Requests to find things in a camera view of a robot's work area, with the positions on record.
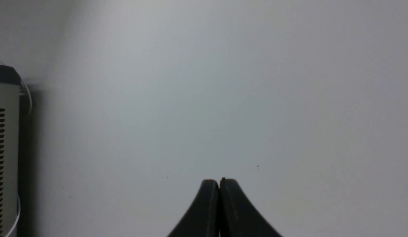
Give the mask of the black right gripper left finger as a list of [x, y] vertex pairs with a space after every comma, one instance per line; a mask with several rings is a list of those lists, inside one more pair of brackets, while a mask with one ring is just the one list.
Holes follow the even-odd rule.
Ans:
[[215, 180], [203, 180], [188, 210], [169, 237], [218, 237], [219, 187]]

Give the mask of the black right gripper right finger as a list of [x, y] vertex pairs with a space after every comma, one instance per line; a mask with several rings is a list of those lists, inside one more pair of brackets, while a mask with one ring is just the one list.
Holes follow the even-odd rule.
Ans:
[[219, 234], [221, 237], [280, 237], [249, 201], [235, 179], [219, 183]]

